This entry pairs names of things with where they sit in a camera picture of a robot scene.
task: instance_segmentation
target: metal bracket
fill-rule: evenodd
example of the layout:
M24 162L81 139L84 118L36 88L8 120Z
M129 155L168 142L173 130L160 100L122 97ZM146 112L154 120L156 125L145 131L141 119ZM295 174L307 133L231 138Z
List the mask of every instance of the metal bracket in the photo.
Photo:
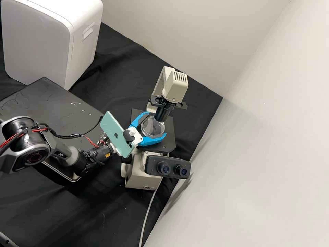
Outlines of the metal bracket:
M149 99L149 102L151 103L152 106L156 107L162 107L163 103L161 101L161 97L151 95L151 98ZM186 101L182 102L177 102L175 108L182 109L182 110L187 110L187 104Z

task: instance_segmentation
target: white wall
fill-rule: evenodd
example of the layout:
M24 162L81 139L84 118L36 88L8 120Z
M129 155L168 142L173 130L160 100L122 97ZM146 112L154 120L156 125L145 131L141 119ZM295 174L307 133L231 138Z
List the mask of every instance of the white wall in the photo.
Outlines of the white wall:
M103 22L222 96L289 0L102 0Z
M285 9L145 246L329 246L328 3Z

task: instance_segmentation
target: black fabric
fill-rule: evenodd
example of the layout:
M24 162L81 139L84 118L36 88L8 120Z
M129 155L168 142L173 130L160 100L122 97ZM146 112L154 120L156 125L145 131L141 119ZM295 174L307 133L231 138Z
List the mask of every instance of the black fabric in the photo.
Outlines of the black fabric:
M102 24L95 60L70 92L103 113L110 111L125 128L130 123L131 108L145 109L164 65L168 64ZM24 87L3 71L0 79L0 99ZM192 78L188 80L188 109L171 113L177 148L170 155L186 160L222 100ZM85 187L70 188L50 181L33 168L3 175L0 231L20 247L138 246L152 192L126 189L114 174L120 174L120 166L102 167ZM143 243L176 183L175 179L163 179L152 203Z

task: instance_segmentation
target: black cable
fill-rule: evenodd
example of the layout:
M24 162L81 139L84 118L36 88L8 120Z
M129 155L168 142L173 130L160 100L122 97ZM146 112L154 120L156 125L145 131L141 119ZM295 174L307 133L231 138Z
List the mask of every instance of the black cable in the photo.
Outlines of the black cable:
M33 125L33 126L29 127L29 128L30 129L34 129L35 127L38 127L39 125L44 125L44 126L46 126L48 128L48 124L46 124L46 123L37 123L37 124L35 124L35 125Z
M78 138L78 137L81 137L81 136L84 136L86 134L88 134L89 132L91 132L94 128L96 128L96 126L100 123L100 121L102 120L103 116L101 115L99 117L99 120L98 122L90 129L88 130L87 132L83 133L83 134L71 134L71 135L68 135L68 136L64 136L64 135L59 135L57 134L51 127L48 127L48 130L50 131L50 133L52 133L55 137L57 138L61 138L61 139L73 139L73 138Z

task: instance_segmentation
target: white appliance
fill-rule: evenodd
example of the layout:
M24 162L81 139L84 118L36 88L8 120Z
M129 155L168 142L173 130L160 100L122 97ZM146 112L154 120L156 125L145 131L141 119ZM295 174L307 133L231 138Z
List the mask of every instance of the white appliance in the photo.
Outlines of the white appliance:
M68 90L94 60L102 13L101 0L2 0L7 74Z

